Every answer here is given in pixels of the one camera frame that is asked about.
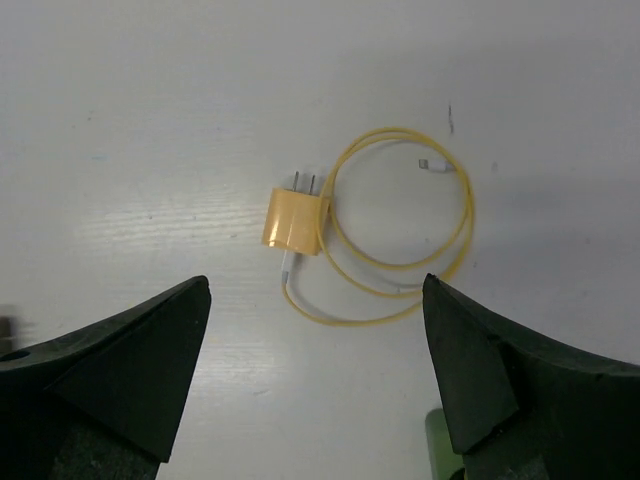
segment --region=scratch mark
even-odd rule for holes
[[[451,108],[451,102],[449,102],[449,134],[456,133],[456,126],[453,123],[453,109]]]

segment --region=white table surface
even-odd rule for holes
[[[205,274],[209,328],[160,479],[428,479],[421,316],[298,317],[260,245],[271,188],[370,128],[422,130],[476,189],[454,285],[640,362],[638,18],[635,0],[5,0],[0,303],[35,343]],[[433,249],[459,209],[420,155],[374,150],[338,187],[349,234],[388,261]],[[296,286],[331,314],[399,307],[322,256]]]

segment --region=power adapter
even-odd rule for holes
[[[321,215],[319,234],[322,235],[329,199],[314,195],[315,175],[311,177],[308,193],[297,191],[299,177],[300,172],[296,172],[291,190],[274,188],[271,192],[262,243],[303,255],[317,255],[320,242],[315,221]]]

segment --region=metal prong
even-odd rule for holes
[[[296,188],[298,188],[298,177],[300,176],[300,172],[296,172],[296,176],[293,177],[293,191],[296,191]]]

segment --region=cable connector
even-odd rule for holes
[[[418,160],[418,166],[423,170],[429,170],[434,173],[449,173],[456,171],[455,165],[444,158],[433,158],[431,160],[421,158]]]

